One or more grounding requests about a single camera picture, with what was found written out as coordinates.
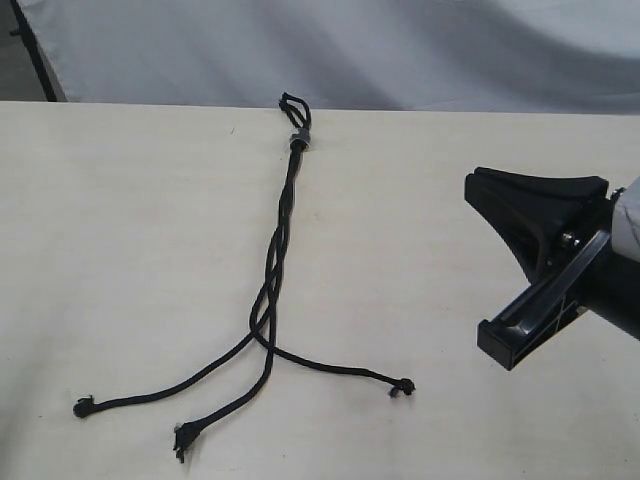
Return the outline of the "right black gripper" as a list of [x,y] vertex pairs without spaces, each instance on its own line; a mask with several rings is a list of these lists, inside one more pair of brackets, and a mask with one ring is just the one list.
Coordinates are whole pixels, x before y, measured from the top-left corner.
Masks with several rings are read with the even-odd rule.
[[464,199],[511,250],[530,285],[493,320],[477,346],[510,371],[556,333],[592,311],[639,337],[639,262],[611,244],[614,203],[598,176],[547,178],[478,167]]

